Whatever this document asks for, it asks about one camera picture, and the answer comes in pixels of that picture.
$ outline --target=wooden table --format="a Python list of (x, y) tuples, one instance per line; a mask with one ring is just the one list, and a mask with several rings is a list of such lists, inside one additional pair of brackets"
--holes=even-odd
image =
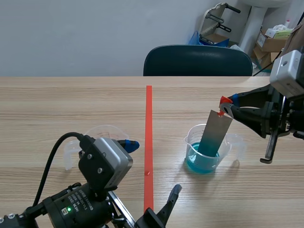
[[(206, 122), (222, 95), (268, 84), (268, 77), (0, 77), (0, 215), (31, 206), (47, 158), (64, 133), (112, 124), (141, 148), (116, 191), (135, 219), (143, 213), (145, 89), (153, 86), (154, 210), (174, 186), (183, 189), (167, 227), (304, 227), (304, 143), (280, 138), (274, 161), (262, 164), (268, 140), (233, 121), (229, 132), (247, 143), (244, 160), (225, 158), (214, 174), (184, 165), (188, 130)], [(74, 157), (65, 171), (63, 147), (54, 158), (42, 199), (75, 182), (85, 183)], [(40, 227), (51, 227), (48, 216)]]

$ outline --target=metal plate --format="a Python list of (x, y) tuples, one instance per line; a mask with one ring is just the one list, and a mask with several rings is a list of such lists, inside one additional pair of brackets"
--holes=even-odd
[(232, 120), (227, 116), (220, 117), (217, 112), (211, 110), (198, 152), (209, 157), (216, 157)]

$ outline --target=plastic measuring cup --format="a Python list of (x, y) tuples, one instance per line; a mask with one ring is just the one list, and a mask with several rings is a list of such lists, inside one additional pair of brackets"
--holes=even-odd
[(210, 173), (213, 172), (223, 158), (236, 147), (236, 159), (241, 159), (246, 151), (246, 144), (242, 137), (237, 134), (226, 134), (218, 153), (215, 157), (208, 157), (197, 151), (201, 137), (205, 130), (205, 124), (199, 124), (190, 129), (188, 135), (184, 138), (187, 144), (186, 163), (195, 172)]
[[(86, 134), (95, 139), (102, 138), (102, 137), (111, 138), (111, 139), (115, 139), (115, 140), (129, 139), (129, 136), (127, 134), (125, 134), (118, 127), (115, 127), (112, 125), (100, 125), (97, 127), (93, 127), (89, 131), (87, 131), (85, 133), (85, 135)], [(63, 153), (63, 160), (64, 160), (66, 170), (69, 170), (72, 168), (72, 165), (73, 165), (72, 154), (78, 153), (79, 151), (81, 151), (81, 148), (79, 146), (79, 140), (77, 140), (77, 139), (69, 141), (65, 145), (64, 153)]]

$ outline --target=screw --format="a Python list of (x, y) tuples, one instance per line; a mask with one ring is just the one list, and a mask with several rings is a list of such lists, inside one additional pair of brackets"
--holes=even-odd
[(15, 214), (13, 214), (13, 213), (9, 214), (8, 218), (9, 218), (9, 219), (15, 218)]

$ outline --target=cardboard box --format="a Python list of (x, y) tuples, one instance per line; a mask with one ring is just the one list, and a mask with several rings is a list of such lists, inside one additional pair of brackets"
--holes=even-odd
[(286, 40), (271, 39), (265, 35), (265, 31), (260, 31), (256, 44), (262, 52), (280, 52), (284, 48)]
[(270, 29), (267, 29), (265, 35), (272, 39), (287, 39), (288, 37), (290, 37), (291, 32), (292, 32), (292, 29), (278, 31), (273, 28), (270, 28)]
[[(253, 49), (253, 53), (254, 62), (260, 70), (270, 64), (272, 61), (274, 61), (277, 55), (279, 54), (279, 52), (263, 52), (258, 47), (258, 45), (256, 45)], [(271, 72), (272, 66), (273, 65), (270, 65), (265, 70), (263, 70), (263, 72)]]

